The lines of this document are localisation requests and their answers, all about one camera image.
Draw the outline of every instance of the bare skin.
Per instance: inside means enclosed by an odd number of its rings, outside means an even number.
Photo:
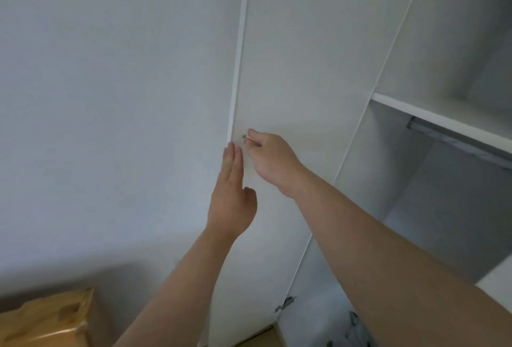
[[[306,169],[284,139],[249,136],[257,173],[295,200],[379,345],[512,345],[512,314],[501,305]]]
[[[197,346],[222,264],[256,215],[256,192],[242,188],[243,176],[242,150],[230,143],[224,149],[205,230],[116,347]]]

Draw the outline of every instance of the shelf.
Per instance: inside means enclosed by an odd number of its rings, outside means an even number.
[[[372,100],[512,153],[512,113],[455,98],[393,98],[374,93]]]

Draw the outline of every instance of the cabinet door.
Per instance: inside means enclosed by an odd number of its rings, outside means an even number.
[[[234,141],[249,127],[280,134],[334,182],[410,1],[248,0]],[[256,189],[259,211],[215,288],[212,347],[275,321],[310,238],[294,202],[247,157],[244,185]]]

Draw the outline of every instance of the forearm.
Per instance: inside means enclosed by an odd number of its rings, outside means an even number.
[[[205,229],[116,347],[195,347],[234,238]]]
[[[292,197],[383,345],[510,344],[512,316],[477,287],[305,171]]]

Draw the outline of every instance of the hinge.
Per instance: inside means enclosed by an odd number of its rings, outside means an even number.
[[[292,297],[292,296],[286,297],[285,302],[283,303],[283,305],[277,306],[274,309],[274,313],[277,313],[279,310],[285,309],[288,305],[290,305],[294,301],[295,301],[295,297]]]

